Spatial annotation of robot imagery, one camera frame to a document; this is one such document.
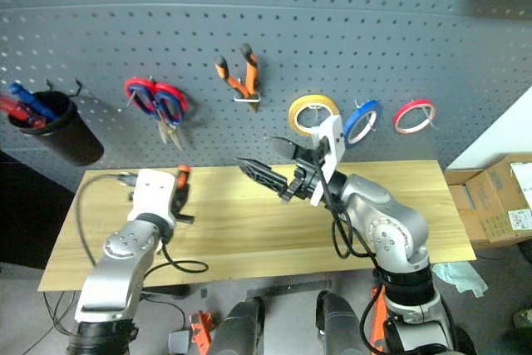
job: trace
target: gray pegboard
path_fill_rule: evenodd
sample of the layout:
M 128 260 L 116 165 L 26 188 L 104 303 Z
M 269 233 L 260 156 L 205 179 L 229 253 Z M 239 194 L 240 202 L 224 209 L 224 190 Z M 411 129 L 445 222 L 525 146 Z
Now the gray pegboard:
M 91 168 L 233 165 L 235 156 L 286 162 L 264 140 L 290 137 L 291 102 L 332 97 L 349 117 L 367 99 L 382 101 L 377 130 L 344 160 L 437 158 L 451 163 L 530 85 L 530 0 L 2 0 L 0 80 L 32 91 L 50 79 L 69 92 L 79 79 L 81 116 L 106 153 Z M 259 55 L 260 112 L 231 102 L 216 75 L 224 54 L 244 72 L 239 45 Z M 123 82 L 154 76 L 177 85 L 192 112 L 185 151 L 163 145 L 156 125 L 125 103 Z M 436 129 L 399 136 L 397 109 L 428 97 Z M 72 168 L 0 123 L 2 149 L 70 189 Z

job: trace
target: yellow tape roll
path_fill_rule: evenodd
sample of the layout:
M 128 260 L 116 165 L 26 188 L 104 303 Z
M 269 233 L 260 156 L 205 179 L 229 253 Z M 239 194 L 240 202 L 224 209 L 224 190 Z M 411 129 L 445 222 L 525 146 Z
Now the yellow tape roll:
M 315 127 L 303 126 L 298 122 L 299 114 L 310 107 L 320 106 L 332 116 L 340 114 L 336 103 L 330 97 L 324 95 L 306 95 L 296 99 L 288 110 L 288 123 L 299 135 L 310 136 Z

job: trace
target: wooden table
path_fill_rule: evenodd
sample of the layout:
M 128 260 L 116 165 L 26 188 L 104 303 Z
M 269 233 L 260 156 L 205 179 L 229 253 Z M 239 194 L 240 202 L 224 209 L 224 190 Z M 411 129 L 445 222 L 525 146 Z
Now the wooden table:
M 294 165 L 273 169 L 291 181 Z M 429 224 L 427 247 L 432 263 L 475 259 L 436 161 L 346 163 L 338 169 L 378 182 L 400 202 L 419 210 Z M 109 172 L 117 170 L 88 170 L 83 181 Z M 194 215 L 195 223 L 178 225 L 169 252 L 174 259 L 204 261 L 209 271 L 183 274 L 166 267 L 153 273 L 147 286 L 371 267 L 367 259 L 337 257 L 330 236 L 332 216 L 323 207 L 314 208 L 308 200 L 295 197 L 284 205 L 274 192 L 253 182 L 236 166 L 194 168 L 190 183 L 183 212 Z M 116 180 L 98 181 L 86 191 L 81 218 L 96 258 L 101 256 L 107 235 L 126 223 L 131 191 Z M 162 254 L 155 256 L 155 264 L 164 262 Z M 39 290 L 81 289 L 90 270 L 71 207 Z

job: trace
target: black cup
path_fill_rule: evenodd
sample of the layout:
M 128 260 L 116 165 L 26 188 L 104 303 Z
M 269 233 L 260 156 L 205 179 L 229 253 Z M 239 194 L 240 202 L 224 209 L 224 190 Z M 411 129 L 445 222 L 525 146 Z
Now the black cup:
M 103 145 L 80 118 L 76 103 L 70 97 L 60 91 L 39 91 L 33 95 L 59 117 L 42 128 L 33 128 L 9 116 L 12 125 L 73 165 L 89 165 L 101 158 Z

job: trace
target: pliers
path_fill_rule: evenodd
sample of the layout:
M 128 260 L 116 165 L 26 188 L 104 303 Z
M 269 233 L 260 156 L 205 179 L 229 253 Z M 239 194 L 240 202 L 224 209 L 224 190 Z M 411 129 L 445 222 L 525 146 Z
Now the pliers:
M 243 44 L 240 47 L 242 56 L 246 60 L 246 79 L 245 86 L 240 83 L 240 80 L 232 77 L 229 74 L 229 67 L 227 66 L 227 60 L 223 56 L 216 56 L 214 64 L 216 65 L 216 71 L 220 78 L 222 78 L 229 86 L 235 89 L 240 95 L 247 100 L 257 100 L 256 102 L 250 102 L 253 111 L 259 110 L 260 96 L 257 92 L 257 86 L 259 85 L 259 69 L 257 67 L 257 56 L 251 50 L 251 46 L 248 43 Z

